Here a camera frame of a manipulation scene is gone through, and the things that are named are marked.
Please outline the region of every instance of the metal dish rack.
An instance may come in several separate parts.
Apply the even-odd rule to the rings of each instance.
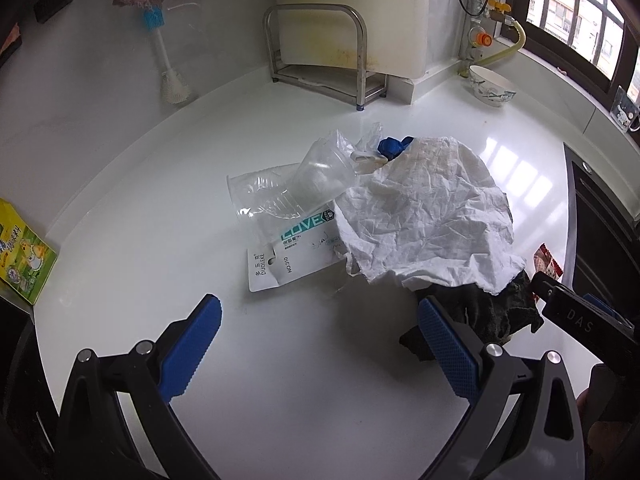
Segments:
[[[358,40],[357,69],[315,65],[286,65],[280,51],[274,50],[271,17],[276,10],[333,10],[344,12],[356,26]],[[269,53],[269,68],[273,82],[282,81],[307,88],[355,105],[361,112],[377,97],[386,97],[388,75],[367,71],[367,26],[353,7],[340,4],[283,4],[269,7],[262,20]]]

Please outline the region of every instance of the yellow valve handle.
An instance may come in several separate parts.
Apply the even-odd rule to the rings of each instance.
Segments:
[[[489,0],[487,3],[500,12],[511,12],[511,6],[509,4],[500,3],[498,0]]]

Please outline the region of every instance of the white countertop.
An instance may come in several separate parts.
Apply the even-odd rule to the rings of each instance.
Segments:
[[[411,107],[379,100],[358,113],[266,83],[176,130],[123,172],[66,238],[34,310],[57,407],[80,349],[109,355],[155,340],[210,292],[222,302],[222,326],[172,407],[221,478],[418,478],[467,403],[437,364],[420,364],[398,344],[416,324],[414,297],[348,278],[342,264],[250,293],[248,240],[226,188],[228,174],[297,162],[334,128],[357,140],[375,121],[398,139],[464,142],[507,193],[514,248],[529,273],[542,242],[564,265],[563,142],[582,154],[589,147],[525,94],[491,108],[454,78]],[[576,393],[596,362],[548,321],[535,335],[522,330],[506,349],[533,358],[558,350]],[[158,470],[130,402],[124,410],[143,458]]]

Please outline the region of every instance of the plastic bag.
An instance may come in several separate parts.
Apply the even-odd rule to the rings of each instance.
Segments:
[[[338,131],[313,143],[300,164],[227,177],[242,225],[267,245],[345,190],[356,174],[353,146]]]
[[[378,145],[382,140],[382,126],[374,123],[368,134],[362,136],[353,147],[351,160],[355,163],[357,174],[373,173],[382,168],[388,159],[378,152]]]

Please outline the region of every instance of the yellow cardboard box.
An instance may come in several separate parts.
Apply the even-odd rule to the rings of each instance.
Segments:
[[[57,257],[0,198],[0,279],[34,304]]]

